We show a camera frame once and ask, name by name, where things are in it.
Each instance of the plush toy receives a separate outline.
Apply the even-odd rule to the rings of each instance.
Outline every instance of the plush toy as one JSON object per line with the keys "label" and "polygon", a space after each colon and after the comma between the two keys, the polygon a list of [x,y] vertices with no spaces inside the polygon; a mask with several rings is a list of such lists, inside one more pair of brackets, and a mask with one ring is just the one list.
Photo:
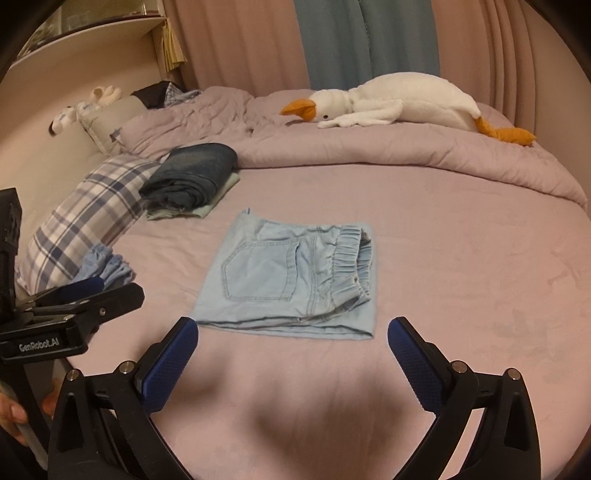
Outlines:
{"label": "plush toy", "polygon": [[388,73],[351,90],[319,90],[291,102],[282,115],[297,115],[319,128],[429,123],[480,132],[503,142],[531,145],[522,128],[494,128],[474,99],[445,79],[426,73]]}
{"label": "plush toy", "polygon": [[112,85],[108,87],[97,87],[90,94],[90,101],[99,106],[107,106],[121,98],[121,89]]}
{"label": "plush toy", "polygon": [[112,85],[97,87],[90,93],[90,99],[78,103],[75,107],[68,106],[58,113],[49,126],[49,133],[53,137],[61,134],[71,124],[80,118],[102,107],[108,106],[121,98],[120,88]]}
{"label": "plush toy", "polygon": [[49,126],[49,133],[52,137],[61,134],[65,128],[76,122],[76,120],[76,109],[71,106],[66,107],[54,117]]}

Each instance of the plaid pillow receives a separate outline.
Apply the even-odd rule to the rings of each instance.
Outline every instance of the plaid pillow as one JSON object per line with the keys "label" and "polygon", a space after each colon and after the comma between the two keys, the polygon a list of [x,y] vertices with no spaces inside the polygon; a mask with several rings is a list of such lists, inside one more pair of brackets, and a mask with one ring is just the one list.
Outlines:
{"label": "plaid pillow", "polygon": [[33,294],[71,281],[92,246],[112,245],[140,217],[139,189],[159,166],[122,154],[90,172],[35,233],[18,283]]}

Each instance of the orange beak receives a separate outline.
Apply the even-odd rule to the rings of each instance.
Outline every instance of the orange beak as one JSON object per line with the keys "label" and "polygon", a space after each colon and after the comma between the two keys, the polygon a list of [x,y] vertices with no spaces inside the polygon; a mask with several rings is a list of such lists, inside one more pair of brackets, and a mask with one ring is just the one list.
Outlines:
{"label": "orange beak", "polygon": [[297,115],[306,122],[311,122],[316,116],[316,104],[309,98],[294,100],[281,111],[282,115]]}

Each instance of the jeans back pocket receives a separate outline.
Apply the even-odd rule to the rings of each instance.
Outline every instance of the jeans back pocket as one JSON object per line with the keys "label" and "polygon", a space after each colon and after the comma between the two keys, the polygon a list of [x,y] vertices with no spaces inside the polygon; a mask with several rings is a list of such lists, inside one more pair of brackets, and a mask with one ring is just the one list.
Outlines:
{"label": "jeans back pocket", "polygon": [[297,280],[299,239],[244,242],[222,264],[228,300],[290,301]]}

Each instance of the screw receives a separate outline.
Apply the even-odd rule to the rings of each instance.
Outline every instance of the screw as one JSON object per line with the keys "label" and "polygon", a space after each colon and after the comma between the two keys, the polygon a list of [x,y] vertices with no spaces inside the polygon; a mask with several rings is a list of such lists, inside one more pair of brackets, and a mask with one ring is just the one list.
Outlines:
{"label": "screw", "polygon": [[468,366],[461,360],[455,360],[452,362],[452,368],[454,372],[459,374],[465,374],[468,371]]}
{"label": "screw", "polygon": [[509,377],[513,380],[519,380],[521,378],[519,370],[515,368],[510,368],[509,370],[507,370],[507,375],[509,375]]}
{"label": "screw", "polygon": [[127,360],[126,362],[123,362],[122,364],[120,364],[119,371],[122,374],[128,374],[129,372],[133,371],[134,368],[135,368],[135,362],[132,362],[131,360]]}
{"label": "screw", "polygon": [[80,370],[75,368],[74,370],[70,370],[68,373],[66,373],[66,380],[68,380],[68,382],[71,382],[71,381],[75,380],[76,378],[78,378],[79,376],[80,376]]}

